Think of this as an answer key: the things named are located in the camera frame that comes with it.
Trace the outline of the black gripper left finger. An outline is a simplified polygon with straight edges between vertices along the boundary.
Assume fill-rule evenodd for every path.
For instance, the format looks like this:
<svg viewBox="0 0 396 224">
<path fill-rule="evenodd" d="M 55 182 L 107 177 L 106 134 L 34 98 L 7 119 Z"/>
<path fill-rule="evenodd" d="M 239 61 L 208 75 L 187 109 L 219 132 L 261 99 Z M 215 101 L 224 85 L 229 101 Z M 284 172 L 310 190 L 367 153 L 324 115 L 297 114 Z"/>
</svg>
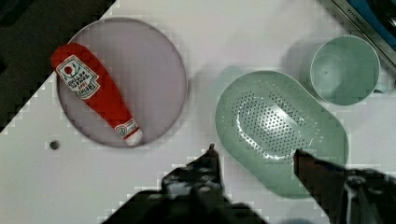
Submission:
<svg viewBox="0 0 396 224">
<path fill-rule="evenodd" d="M 211 143 L 201 157 L 167 174 L 162 179 L 161 187 L 162 192 L 171 199 L 189 195 L 195 187 L 209 187 L 223 192 L 219 153 L 215 150 L 215 144 Z"/>
</svg>

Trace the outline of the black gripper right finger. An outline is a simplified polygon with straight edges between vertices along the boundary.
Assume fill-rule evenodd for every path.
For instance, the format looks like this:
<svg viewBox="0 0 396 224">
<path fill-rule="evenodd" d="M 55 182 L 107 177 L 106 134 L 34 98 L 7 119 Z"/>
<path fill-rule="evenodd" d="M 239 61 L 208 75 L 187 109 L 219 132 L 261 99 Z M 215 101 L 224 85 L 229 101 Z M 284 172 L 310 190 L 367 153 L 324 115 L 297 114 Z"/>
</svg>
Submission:
<svg viewBox="0 0 396 224">
<path fill-rule="evenodd" d="M 294 173 L 331 224 L 395 224 L 395 177 L 375 169 L 348 169 L 298 149 Z"/>
</svg>

